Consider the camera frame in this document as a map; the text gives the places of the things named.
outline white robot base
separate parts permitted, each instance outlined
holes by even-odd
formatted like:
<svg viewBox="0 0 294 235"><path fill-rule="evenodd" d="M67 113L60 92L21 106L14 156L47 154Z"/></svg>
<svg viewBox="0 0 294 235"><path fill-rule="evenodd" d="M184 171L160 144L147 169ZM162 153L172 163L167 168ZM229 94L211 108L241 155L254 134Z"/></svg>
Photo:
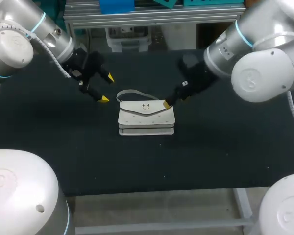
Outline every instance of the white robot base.
<svg viewBox="0 0 294 235"><path fill-rule="evenodd" d="M0 235L75 235L51 167L38 156L0 150Z"/></svg>

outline cable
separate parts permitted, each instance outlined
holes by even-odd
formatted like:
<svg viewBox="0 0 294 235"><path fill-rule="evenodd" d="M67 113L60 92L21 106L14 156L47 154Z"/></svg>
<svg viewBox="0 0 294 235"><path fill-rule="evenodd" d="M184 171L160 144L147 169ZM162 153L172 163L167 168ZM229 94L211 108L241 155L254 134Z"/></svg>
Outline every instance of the cable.
<svg viewBox="0 0 294 235"><path fill-rule="evenodd" d="M292 94L290 91L288 91L288 100L289 100L289 106L290 106L292 115L294 117L294 103L293 103Z"/></svg>
<svg viewBox="0 0 294 235"><path fill-rule="evenodd" d="M60 63L58 62L58 60L55 58L55 56L53 55L53 53L51 52L51 50L46 46L46 44L37 37L36 34L26 30L25 28L21 27L21 26L14 26L14 25L4 25L4 26L0 26L0 30L14 30L14 31L20 31L23 32L25 34L28 34L32 39L36 40L41 46L42 48L47 52L47 54L50 56L50 58L53 60L53 62L57 65L58 69L60 70L60 72L67 78L70 78L71 76L62 68L62 66L60 65Z"/></svg>

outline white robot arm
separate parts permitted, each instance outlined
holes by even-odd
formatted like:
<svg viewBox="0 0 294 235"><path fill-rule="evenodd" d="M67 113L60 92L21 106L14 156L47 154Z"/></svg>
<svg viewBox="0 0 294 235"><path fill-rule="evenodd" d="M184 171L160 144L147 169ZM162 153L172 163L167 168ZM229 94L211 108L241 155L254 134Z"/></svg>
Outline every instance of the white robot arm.
<svg viewBox="0 0 294 235"><path fill-rule="evenodd" d="M33 47L37 51L43 47L66 77L79 81L83 93L95 101L109 101L89 85L95 73L108 83L114 82L99 53L88 54L77 48L31 0L0 0L0 83L31 62Z"/></svg>
<svg viewBox="0 0 294 235"><path fill-rule="evenodd" d="M187 80L166 99L166 108L218 78L231 79L249 102L294 89L294 0L260 0L205 50L203 62L184 56L180 64Z"/></svg>

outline handbag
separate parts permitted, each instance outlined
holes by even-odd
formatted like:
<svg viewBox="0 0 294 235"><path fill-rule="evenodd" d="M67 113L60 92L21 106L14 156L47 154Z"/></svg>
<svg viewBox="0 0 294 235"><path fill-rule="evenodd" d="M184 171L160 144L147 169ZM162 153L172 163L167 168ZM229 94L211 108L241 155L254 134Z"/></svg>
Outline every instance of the handbag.
<svg viewBox="0 0 294 235"><path fill-rule="evenodd" d="M139 94L152 100L123 101L119 97L123 94ZM173 135L175 116L173 107L166 109L164 100L140 92L138 90L124 90L117 94L120 102L119 134L121 136Z"/></svg>

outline black table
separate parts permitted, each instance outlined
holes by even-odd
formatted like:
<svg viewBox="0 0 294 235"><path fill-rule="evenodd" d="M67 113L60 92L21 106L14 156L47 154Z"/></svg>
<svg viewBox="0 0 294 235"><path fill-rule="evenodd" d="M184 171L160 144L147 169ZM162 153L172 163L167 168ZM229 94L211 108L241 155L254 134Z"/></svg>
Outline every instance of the black table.
<svg viewBox="0 0 294 235"><path fill-rule="evenodd" d="M45 159L66 195L260 187L293 174L286 95L252 104L229 81L179 103L173 136L119 136L116 93L138 89L164 98L183 80L175 66L182 53L106 55L116 84L94 84L111 99L107 104L93 102L46 57L36 57L0 88L0 149Z"/></svg>

